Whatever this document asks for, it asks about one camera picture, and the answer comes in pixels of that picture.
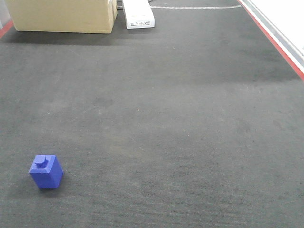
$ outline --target floor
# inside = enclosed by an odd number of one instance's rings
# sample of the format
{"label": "floor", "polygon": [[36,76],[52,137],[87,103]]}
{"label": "floor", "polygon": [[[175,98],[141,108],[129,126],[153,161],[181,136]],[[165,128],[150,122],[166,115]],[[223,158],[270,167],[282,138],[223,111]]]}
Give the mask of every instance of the floor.
{"label": "floor", "polygon": [[153,12],[0,39],[0,227],[303,227],[303,82],[243,8]]}

